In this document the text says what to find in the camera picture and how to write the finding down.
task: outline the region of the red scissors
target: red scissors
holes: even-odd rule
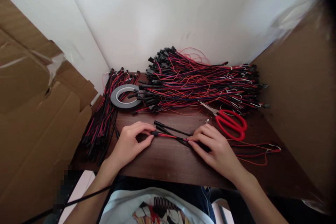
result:
[[[224,133],[229,138],[231,138],[233,140],[237,140],[237,141],[243,141],[244,140],[245,131],[247,130],[247,123],[246,123],[244,118],[242,118],[240,115],[238,115],[237,113],[235,113],[233,111],[230,111],[230,110],[216,110],[216,109],[210,107],[209,105],[206,105],[205,103],[203,103],[201,101],[200,101],[200,103],[214,114],[218,126],[221,128],[222,131],[224,131]],[[233,120],[232,117],[230,117],[227,114],[231,114],[231,115],[237,117],[241,121],[242,126],[239,123],[237,123],[235,120]],[[224,129],[222,124],[225,124],[226,126],[230,127],[231,129],[237,131],[239,133],[239,137],[234,137],[231,134],[229,134]]]

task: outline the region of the scissors handle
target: scissors handle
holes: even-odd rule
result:
[[[237,123],[235,120],[232,119],[227,114],[231,114],[235,117],[237,117],[242,125]],[[231,139],[237,140],[237,141],[243,141],[245,139],[245,130],[247,130],[247,123],[244,118],[242,118],[237,113],[230,111],[230,110],[219,110],[218,115],[216,116],[216,122],[218,126],[221,128],[221,130]],[[239,137],[232,136],[230,133],[228,133],[222,124],[225,124],[226,126],[230,127],[234,131],[237,131],[239,133]]]

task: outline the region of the white wall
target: white wall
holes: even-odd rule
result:
[[[296,0],[12,1],[102,93],[109,68],[144,71],[149,56],[172,45],[198,48],[213,64],[250,62]]]
[[[11,0],[102,94],[109,68],[74,0]]]
[[[106,62],[144,71],[174,45],[196,47],[213,64],[251,61],[273,39],[271,21],[296,0],[75,0]]]

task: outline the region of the electrical tape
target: electrical tape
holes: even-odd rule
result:
[[[121,94],[125,93],[125,92],[133,92],[134,90],[137,90],[138,92],[140,92],[139,87],[136,85],[132,85],[132,84],[126,84],[126,85],[121,85],[119,87],[117,87],[115,90],[113,90],[113,92],[111,93],[111,102],[114,106],[116,106],[119,109],[122,110],[131,110],[135,107],[137,107],[138,105],[140,105],[140,103],[142,103],[141,100],[134,100],[131,101],[129,103],[124,103],[119,101],[119,97]]]

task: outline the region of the scissors blade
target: scissors blade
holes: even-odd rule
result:
[[[200,100],[199,100],[199,102],[200,102],[204,107],[206,107],[208,110],[210,110],[215,116],[217,115],[218,110],[216,110],[216,109],[210,107],[209,105],[207,105],[207,104],[201,102]]]

